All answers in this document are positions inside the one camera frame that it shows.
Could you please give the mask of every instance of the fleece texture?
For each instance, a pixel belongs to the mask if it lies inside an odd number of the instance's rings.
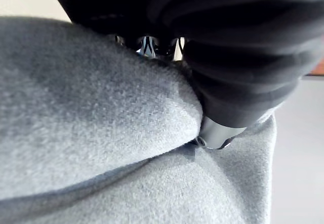
[[[199,148],[175,68],[60,21],[0,38],[0,223],[269,223],[273,117]]]

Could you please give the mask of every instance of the shiny metal piece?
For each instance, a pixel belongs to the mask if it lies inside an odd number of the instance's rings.
[[[229,128],[206,117],[196,141],[199,145],[206,148],[223,149],[230,144],[235,136],[241,134],[245,129]]]

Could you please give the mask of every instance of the gray sweatpants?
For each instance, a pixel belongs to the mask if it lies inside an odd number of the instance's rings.
[[[187,143],[174,68],[73,24],[0,18],[0,223],[269,223],[276,130]]]

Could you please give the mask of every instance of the wooden surface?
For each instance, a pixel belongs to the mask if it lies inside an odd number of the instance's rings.
[[[322,59],[320,64],[310,74],[314,76],[324,76],[324,59]]]

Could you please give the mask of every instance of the white wall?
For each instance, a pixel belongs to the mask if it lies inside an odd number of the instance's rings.
[[[69,21],[57,0],[0,0],[0,15],[35,16]]]
[[[304,79],[276,119],[271,224],[324,223],[324,78]]]

